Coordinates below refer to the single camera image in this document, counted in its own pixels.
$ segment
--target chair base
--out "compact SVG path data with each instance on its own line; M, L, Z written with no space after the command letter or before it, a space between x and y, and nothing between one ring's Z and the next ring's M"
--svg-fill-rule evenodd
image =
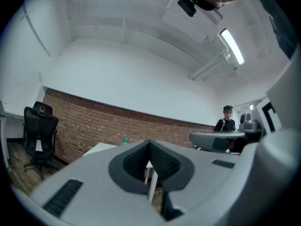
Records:
M27 172L27 167L30 167L30 166L38 166L41 181L44 181L44 179L45 179L44 175L43 175L43 171L42 171L42 167L43 166L45 168L53 168L53 169L59 170L56 166L51 165L51 164L47 163L46 161L44 161L44 162L38 162L36 160L30 160L30 163L24 164L24 166L23 166L24 167L24 172Z

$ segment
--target wooden floor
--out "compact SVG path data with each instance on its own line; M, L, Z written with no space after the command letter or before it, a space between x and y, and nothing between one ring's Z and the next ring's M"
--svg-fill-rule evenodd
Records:
M9 153L9 169L8 173L13 182L13 185L21 189L27 195L41 183L39 171L36 167L28 167L27 172L24 172L23 165L29 163L31 158L26 154L22 145L20 143L8 143L8 153ZM63 164L54 160L50 162L59 169L64 167ZM43 168L43 174L45 180L52 174L56 173L55 169ZM152 205L157 212L160 212L162 205L162 188L156 188Z

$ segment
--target fluorescent light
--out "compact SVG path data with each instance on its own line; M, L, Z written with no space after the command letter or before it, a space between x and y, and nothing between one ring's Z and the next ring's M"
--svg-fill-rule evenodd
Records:
M224 39L226 40L226 42L229 44L231 50L233 51L238 63L240 65L242 65L245 61L244 58L234 40L234 38L232 37L231 33L228 31L228 29L224 29L221 32L222 37L224 37Z

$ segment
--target security camera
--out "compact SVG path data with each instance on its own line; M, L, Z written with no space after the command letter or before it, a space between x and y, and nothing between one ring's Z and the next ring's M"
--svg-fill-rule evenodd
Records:
M187 13L189 17L195 16L197 10L191 0L178 0L180 7Z

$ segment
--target white ceiling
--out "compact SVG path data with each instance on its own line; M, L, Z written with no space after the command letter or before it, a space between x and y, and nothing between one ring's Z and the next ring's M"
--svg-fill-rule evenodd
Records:
M200 24L204 18L207 19L201 9L189 20L180 8L177 10L176 6L169 6L172 0L66 1L72 40L99 38L123 41L173 61L191 74L198 71L201 75L197 80L203 80L215 89L231 88L231 84L237 87L245 80L257 80L259 75L264 78L270 70L281 71L284 67L286 58L278 47L269 15L259 0L238 0L220 8L223 21L218 25L212 23L212 28ZM182 19L183 26L177 18L174 20L177 26L163 21L167 7L178 13L176 15ZM123 38L124 17L126 29ZM208 37L200 42L194 37L196 33L191 36L191 25ZM229 61L223 56L212 60L226 48L217 35L224 28L237 42L245 60L243 65L237 64L231 51ZM212 33L212 29L217 31L216 34Z

